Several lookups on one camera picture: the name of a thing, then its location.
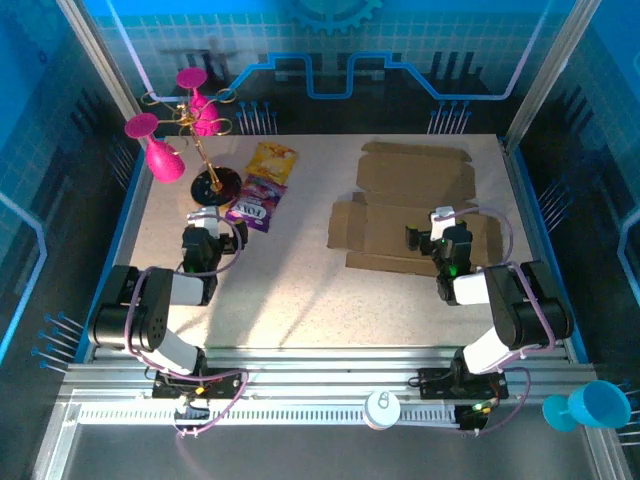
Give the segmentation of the blue goblet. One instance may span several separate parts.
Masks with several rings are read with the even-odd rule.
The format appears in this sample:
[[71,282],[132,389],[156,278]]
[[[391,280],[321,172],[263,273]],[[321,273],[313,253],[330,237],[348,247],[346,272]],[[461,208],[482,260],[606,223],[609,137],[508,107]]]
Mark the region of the blue goblet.
[[542,414],[554,430],[571,432],[580,425],[600,429],[621,428],[630,421],[632,409],[627,395],[618,386],[595,380],[568,396],[546,398]]

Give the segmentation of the gold glass rack black base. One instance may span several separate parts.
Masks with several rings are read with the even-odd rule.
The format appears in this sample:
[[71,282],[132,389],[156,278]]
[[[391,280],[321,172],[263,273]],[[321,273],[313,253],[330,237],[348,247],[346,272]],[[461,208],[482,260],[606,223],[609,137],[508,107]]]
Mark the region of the gold glass rack black base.
[[[140,102],[144,106],[148,107],[163,105],[169,109],[171,111],[171,118],[169,120],[160,120],[159,123],[174,124],[178,126],[178,136],[184,141],[185,147],[193,145],[204,165],[203,172],[197,174],[191,183],[192,199],[198,205],[204,207],[223,207],[228,205],[237,196],[242,181],[240,180],[239,174],[232,169],[228,167],[215,166],[209,155],[206,153],[203,138],[210,136],[200,136],[195,131],[193,126],[195,118],[190,112],[190,94],[188,91],[187,100],[179,102],[175,107],[172,107],[168,103],[160,100],[153,100],[151,98],[153,94],[153,91],[144,93],[140,98]],[[237,98],[237,94],[230,88],[223,88],[218,90],[214,96],[207,98],[213,100],[217,108],[218,103],[232,103]],[[233,129],[233,122],[229,118],[221,117],[220,114],[219,122],[221,125],[220,132],[213,135],[213,137],[225,136]]]

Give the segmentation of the large pink goblet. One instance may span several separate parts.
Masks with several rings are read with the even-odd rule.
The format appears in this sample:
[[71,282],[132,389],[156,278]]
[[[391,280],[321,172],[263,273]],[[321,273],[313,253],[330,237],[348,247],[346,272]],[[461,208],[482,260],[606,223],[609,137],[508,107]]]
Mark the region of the large pink goblet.
[[161,183],[173,183],[184,174],[185,164],[177,150],[155,138],[158,126],[159,120],[154,114],[141,113],[132,117],[124,130],[130,138],[147,142],[145,161],[154,178]]

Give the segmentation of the brown cardboard paper box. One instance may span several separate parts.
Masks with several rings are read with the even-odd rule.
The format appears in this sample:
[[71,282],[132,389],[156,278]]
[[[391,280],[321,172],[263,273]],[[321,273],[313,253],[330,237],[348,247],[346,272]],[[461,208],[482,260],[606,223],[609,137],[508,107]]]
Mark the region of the brown cardboard paper box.
[[471,157],[455,147],[383,141],[370,141],[362,151],[358,190],[333,204],[327,246],[344,250],[349,268],[437,276],[429,254],[408,248],[405,231],[430,231],[438,207],[458,212],[473,206]]

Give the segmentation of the yellow snack bag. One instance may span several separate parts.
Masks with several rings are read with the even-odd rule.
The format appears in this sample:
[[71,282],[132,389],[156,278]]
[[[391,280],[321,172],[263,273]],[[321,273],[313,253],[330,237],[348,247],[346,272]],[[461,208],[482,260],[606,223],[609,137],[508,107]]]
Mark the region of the yellow snack bag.
[[245,172],[278,185],[285,185],[298,159],[298,152],[274,142],[259,142]]

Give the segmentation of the silver tin can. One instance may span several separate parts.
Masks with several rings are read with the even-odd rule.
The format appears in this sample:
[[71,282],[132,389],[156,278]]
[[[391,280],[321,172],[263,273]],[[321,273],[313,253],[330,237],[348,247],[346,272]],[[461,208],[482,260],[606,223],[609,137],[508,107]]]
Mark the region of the silver tin can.
[[395,394],[389,391],[374,391],[363,407],[364,422],[374,430],[386,430],[394,426],[401,414],[401,405]]

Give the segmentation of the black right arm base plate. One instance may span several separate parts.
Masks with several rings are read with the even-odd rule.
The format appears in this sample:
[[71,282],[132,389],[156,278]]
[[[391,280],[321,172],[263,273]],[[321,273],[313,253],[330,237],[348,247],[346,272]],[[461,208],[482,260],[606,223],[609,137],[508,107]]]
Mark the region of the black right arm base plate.
[[452,369],[422,368],[407,384],[417,388],[422,400],[490,400],[509,396],[503,374],[473,375]]

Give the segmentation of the black controller board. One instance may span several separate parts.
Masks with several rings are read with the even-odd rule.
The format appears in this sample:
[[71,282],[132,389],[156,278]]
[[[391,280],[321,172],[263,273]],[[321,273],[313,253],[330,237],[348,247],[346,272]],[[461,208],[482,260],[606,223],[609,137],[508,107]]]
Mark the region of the black controller board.
[[494,408],[492,400],[485,400],[473,405],[456,405],[454,409],[455,422],[460,431],[482,430],[489,420]]

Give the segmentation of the aluminium frame rail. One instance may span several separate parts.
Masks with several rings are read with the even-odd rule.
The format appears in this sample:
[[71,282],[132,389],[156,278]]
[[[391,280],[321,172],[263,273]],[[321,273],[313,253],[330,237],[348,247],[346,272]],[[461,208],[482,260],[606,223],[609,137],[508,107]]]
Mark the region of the aluminium frame rail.
[[[448,368],[454,353],[452,347],[212,348],[206,355],[214,368],[248,371],[248,400],[351,403],[383,387],[415,403],[420,395],[408,387],[409,378],[420,368]],[[520,395],[529,386],[530,402],[567,394],[595,377],[592,365],[572,361],[563,346],[514,362],[506,374],[509,393]],[[69,367],[59,395],[120,401],[147,398],[151,387],[143,364],[121,352],[97,349],[89,362]]]

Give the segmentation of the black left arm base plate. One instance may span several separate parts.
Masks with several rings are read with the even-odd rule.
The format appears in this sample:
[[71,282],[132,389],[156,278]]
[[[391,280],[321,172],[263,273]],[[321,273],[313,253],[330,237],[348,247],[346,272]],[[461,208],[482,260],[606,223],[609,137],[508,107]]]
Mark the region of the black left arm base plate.
[[240,373],[217,380],[184,380],[166,373],[157,372],[152,394],[154,399],[232,399],[239,391],[242,381]]

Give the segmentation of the purple candy bag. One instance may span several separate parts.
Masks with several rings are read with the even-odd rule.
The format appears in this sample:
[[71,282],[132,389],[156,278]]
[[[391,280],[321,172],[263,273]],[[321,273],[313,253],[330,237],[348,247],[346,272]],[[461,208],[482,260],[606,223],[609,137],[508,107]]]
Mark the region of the purple candy bag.
[[274,211],[286,191],[284,185],[249,175],[225,217],[232,221],[243,220],[249,228],[267,233]]

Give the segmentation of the aluminium frame post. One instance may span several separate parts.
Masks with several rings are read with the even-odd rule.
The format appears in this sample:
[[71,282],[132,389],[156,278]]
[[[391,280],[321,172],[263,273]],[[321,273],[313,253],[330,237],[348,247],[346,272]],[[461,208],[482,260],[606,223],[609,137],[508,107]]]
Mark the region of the aluminium frame post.
[[553,86],[566,68],[602,0],[576,0],[511,122],[504,140],[513,153],[526,135]]
[[141,112],[117,63],[81,0],[55,0],[126,120]]

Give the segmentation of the small pink goblet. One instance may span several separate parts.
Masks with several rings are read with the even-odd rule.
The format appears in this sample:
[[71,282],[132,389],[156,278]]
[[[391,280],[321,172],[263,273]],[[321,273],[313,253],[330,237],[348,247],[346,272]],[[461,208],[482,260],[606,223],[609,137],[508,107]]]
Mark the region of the small pink goblet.
[[193,124],[200,136],[213,136],[220,132],[219,114],[213,100],[200,92],[207,81],[207,72],[199,67],[189,67],[177,74],[176,83],[190,94],[189,108],[195,118]]

